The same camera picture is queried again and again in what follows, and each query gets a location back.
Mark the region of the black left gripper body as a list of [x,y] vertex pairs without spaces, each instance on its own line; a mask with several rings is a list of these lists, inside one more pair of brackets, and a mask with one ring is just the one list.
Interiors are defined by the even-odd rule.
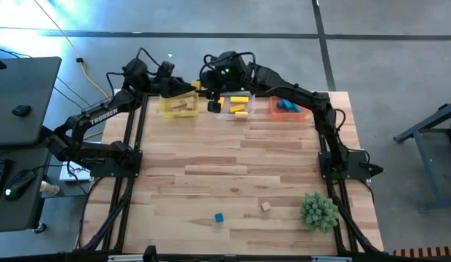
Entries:
[[161,95],[162,97],[171,97],[172,88],[180,87],[176,77],[172,76],[175,65],[171,62],[163,61],[158,67],[155,77],[152,78],[148,88],[151,95]]

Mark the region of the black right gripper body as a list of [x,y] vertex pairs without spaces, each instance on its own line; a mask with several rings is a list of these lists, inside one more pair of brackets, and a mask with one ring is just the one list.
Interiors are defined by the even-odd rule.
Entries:
[[201,73],[204,96],[214,100],[222,92],[242,91],[242,85],[250,76],[250,67],[242,58],[243,53],[223,52],[219,56],[205,55],[206,70]]

